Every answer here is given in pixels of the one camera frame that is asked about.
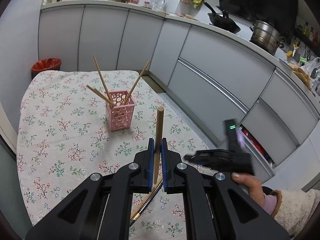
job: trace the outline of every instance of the black frying pan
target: black frying pan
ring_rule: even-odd
[[[238,33],[241,30],[240,27],[232,19],[229,18],[229,14],[227,11],[223,10],[223,15],[219,15],[214,11],[210,4],[208,4],[207,2],[203,2],[203,4],[212,11],[212,13],[208,13],[208,16],[214,26],[232,33]]]

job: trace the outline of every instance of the black shelf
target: black shelf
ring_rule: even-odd
[[[320,46],[319,44],[315,46],[306,35],[302,33],[299,29],[294,29],[294,35],[300,39],[305,45],[307,45],[318,57],[320,57]]]

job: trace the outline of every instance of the red trash bag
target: red trash bag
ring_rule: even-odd
[[[31,68],[32,79],[40,72],[45,70],[60,70],[61,59],[59,58],[47,58],[41,59]]]

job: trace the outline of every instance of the wooden stick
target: wooden stick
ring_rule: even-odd
[[[109,93],[109,90],[108,90],[108,88],[107,88],[107,85],[106,85],[106,83],[105,83],[105,81],[104,81],[104,79],[103,79],[103,76],[102,76],[102,74],[101,74],[101,71],[100,71],[100,68],[99,68],[99,65],[98,65],[98,62],[97,62],[97,59],[96,59],[96,56],[95,56],[95,55],[93,55],[93,59],[94,59],[94,62],[95,62],[95,64],[96,64],[96,67],[97,67],[97,70],[98,70],[100,79],[101,79],[101,81],[102,81],[102,85],[103,85],[103,87],[104,87],[104,90],[106,91],[109,100],[113,102],[112,97],[111,97],[111,95],[110,95],[110,93]]]
[[[155,190],[158,188],[160,183],[163,181],[162,176],[158,179],[157,183],[152,187],[152,191],[145,196],[145,198],[142,200],[142,202],[133,210],[130,216],[130,221],[138,214],[141,207],[148,201],[148,199],[151,197],[151,195],[155,192]]]
[[[126,98],[125,98],[125,100],[124,100],[124,102],[123,102],[123,105],[125,105],[125,104],[128,102],[128,100],[129,100],[129,98],[130,98],[130,96],[131,96],[134,88],[135,88],[136,85],[138,84],[139,79],[142,77],[143,73],[146,71],[146,69],[147,69],[148,65],[150,64],[150,62],[151,62],[151,60],[149,60],[149,61],[147,62],[147,64],[144,66],[144,68],[142,69],[140,75],[138,76],[137,80],[136,80],[135,83],[133,84],[133,86],[132,86],[129,94],[127,94],[127,96],[126,96]]]
[[[155,142],[155,158],[154,158],[154,163],[153,163],[153,184],[156,184],[156,182],[158,180],[161,141],[162,141],[162,130],[163,130],[163,116],[164,116],[164,108],[162,106],[158,107],[158,109],[157,109],[157,126],[156,126],[156,142]]]
[[[105,100],[109,105],[116,106],[114,102],[110,101],[108,98],[106,98],[104,95],[102,95],[96,88],[92,88],[89,85],[86,86],[89,88],[93,93],[95,93],[97,96],[101,97],[103,100]]]

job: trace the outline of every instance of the floral pattern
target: floral pattern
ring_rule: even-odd
[[[130,90],[138,73],[102,71],[109,89]],[[86,89],[103,91],[97,72],[39,73],[21,103],[17,169],[21,193],[33,225],[94,172],[112,174],[147,149],[155,137],[156,109],[163,106],[163,137],[181,155],[206,149],[205,143],[141,79],[133,96],[137,102],[131,127],[110,132],[105,103]],[[214,171],[196,166],[199,171]],[[132,210],[145,194],[134,194]],[[163,188],[130,227],[130,239],[186,239],[181,194]]]

